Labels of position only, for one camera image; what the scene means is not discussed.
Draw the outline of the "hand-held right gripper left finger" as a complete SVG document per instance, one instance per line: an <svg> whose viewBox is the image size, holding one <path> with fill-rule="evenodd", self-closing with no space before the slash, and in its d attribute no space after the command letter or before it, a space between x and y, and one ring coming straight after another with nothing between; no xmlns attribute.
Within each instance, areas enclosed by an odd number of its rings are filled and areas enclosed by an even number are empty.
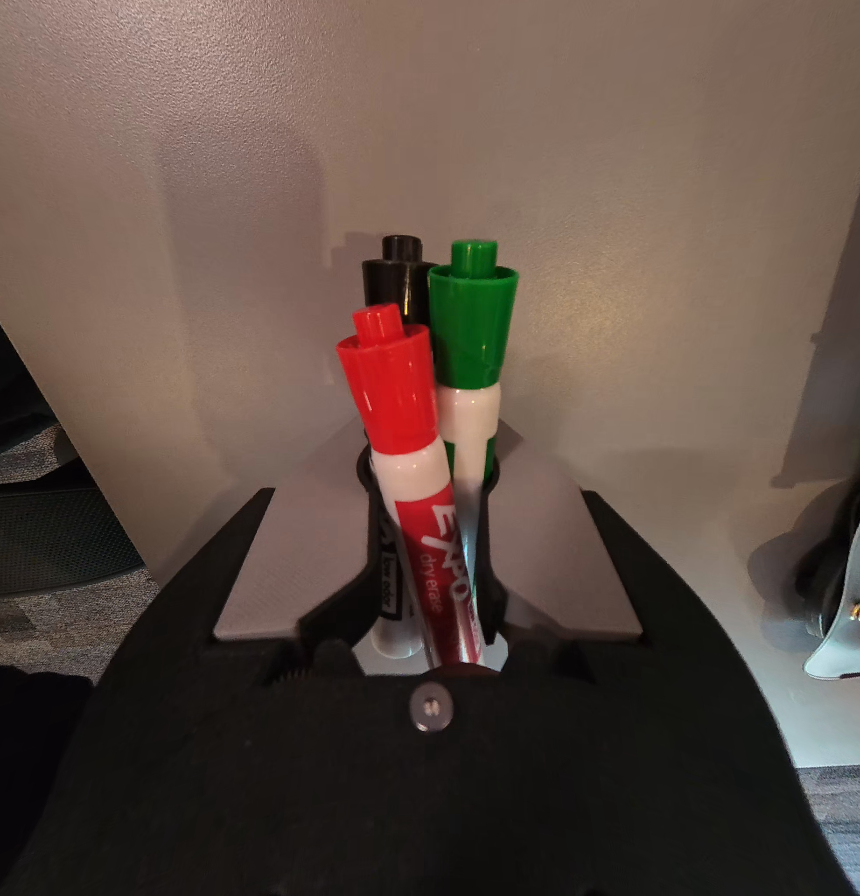
<svg viewBox="0 0 860 896"><path fill-rule="evenodd" d="M279 480L215 626L221 642L295 633L367 563L369 498L357 475L368 445L343 427Z"/></svg>

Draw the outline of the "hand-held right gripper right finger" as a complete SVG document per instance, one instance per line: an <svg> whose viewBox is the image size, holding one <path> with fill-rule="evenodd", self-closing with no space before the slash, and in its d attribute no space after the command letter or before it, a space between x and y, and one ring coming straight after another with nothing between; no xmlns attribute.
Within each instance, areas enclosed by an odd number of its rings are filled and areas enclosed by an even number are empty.
<svg viewBox="0 0 860 896"><path fill-rule="evenodd" d="M503 633L637 641L643 630L577 482L502 421L488 497Z"/></svg>

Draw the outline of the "black dry erase marker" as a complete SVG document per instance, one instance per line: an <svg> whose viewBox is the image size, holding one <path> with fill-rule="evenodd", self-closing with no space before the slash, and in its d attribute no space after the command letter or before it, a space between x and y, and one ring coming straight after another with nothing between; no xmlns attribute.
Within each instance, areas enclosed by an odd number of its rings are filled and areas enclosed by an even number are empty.
<svg viewBox="0 0 860 896"><path fill-rule="evenodd" d="M382 239L382 257L362 263L365 304L396 304L404 324L429 326L428 272L433 263L423 259L420 238L388 235ZM409 658L423 647L420 625L405 580L391 519L379 510L381 609L371 629L375 649L391 659Z"/></svg>

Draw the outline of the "green dry erase marker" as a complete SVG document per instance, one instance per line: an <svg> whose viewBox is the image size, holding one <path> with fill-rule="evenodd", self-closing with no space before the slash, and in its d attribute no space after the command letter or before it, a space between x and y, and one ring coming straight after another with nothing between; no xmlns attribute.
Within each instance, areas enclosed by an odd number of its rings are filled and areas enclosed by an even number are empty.
<svg viewBox="0 0 860 896"><path fill-rule="evenodd" d="M491 476L518 284L498 251L491 239L454 241L428 275L440 435L457 496L475 503Z"/></svg>

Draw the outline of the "red dry erase marker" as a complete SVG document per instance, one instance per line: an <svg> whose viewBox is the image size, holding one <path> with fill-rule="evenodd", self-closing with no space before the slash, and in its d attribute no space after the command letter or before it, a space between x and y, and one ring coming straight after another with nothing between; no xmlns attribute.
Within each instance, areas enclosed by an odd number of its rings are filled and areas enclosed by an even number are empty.
<svg viewBox="0 0 860 896"><path fill-rule="evenodd" d="M395 303L354 312L336 352L364 424L377 481L431 667L482 662L468 564L440 436L431 335Z"/></svg>

